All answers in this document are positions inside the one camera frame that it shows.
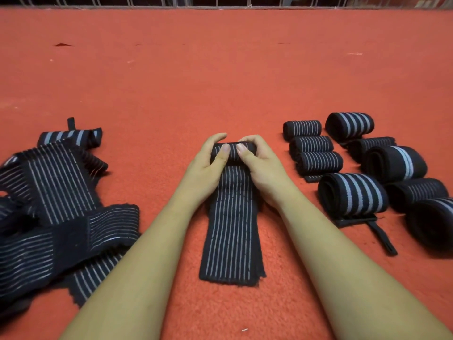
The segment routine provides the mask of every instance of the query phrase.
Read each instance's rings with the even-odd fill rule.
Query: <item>metal railing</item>
[[[453,9],[453,0],[11,0],[37,8],[148,8],[148,9]]]

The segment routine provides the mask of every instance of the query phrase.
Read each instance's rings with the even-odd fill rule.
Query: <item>hand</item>
[[[212,164],[210,164],[211,152],[214,144],[226,136],[226,133],[215,134],[204,142],[199,153],[187,167],[184,177],[173,195],[173,199],[182,202],[192,211],[195,211],[219,184],[220,175],[230,157],[230,146],[229,144],[222,145]]]
[[[256,156],[241,143],[236,147],[241,160],[250,169],[255,186],[261,191],[264,200],[269,205],[278,208],[285,195],[291,191],[299,192],[286,174],[277,155],[261,136],[246,136],[239,142],[253,142],[256,145]]]

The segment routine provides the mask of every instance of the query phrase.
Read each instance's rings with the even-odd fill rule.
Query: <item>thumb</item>
[[[242,162],[244,162],[247,167],[252,169],[259,161],[259,159],[253,155],[253,153],[248,150],[248,148],[243,145],[242,143],[238,143],[236,146],[237,148],[237,153],[239,154],[239,157],[241,158]]]
[[[220,147],[219,153],[216,155],[216,158],[211,164],[211,169],[216,172],[220,176],[222,171],[227,164],[228,158],[230,157],[230,145],[225,143]]]

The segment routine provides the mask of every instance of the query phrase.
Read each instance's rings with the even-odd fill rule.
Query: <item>forearm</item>
[[[450,331],[303,194],[279,211],[338,339],[451,339]]]
[[[193,207],[173,197],[96,289],[62,339],[159,339]]]

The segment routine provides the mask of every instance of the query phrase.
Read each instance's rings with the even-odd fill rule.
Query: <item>red carpet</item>
[[[139,205],[144,231],[202,142],[222,131],[231,141],[261,134],[319,205],[317,184],[297,176],[282,124],[366,112],[376,123],[372,136],[415,148],[427,176],[453,195],[452,15],[0,9],[0,160],[33,147],[42,131],[64,130],[70,116],[80,129],[101,126],[94,153],[111,175],[99,195],[105,205]],[[343,172],[357,172],[335,150]],[[401,215],[381,217],[397,257],[387,257],[365,225],[343,231],[453,329],[453,261],[430,257]],[[194,217],[162,339],[332,338],[281,220],[265,209],[258,226],[268,277],[258,288],[221,286],[198,279],[207,216]],[[1,336],[56,339],[76,313],[66,290],[46,292]]]

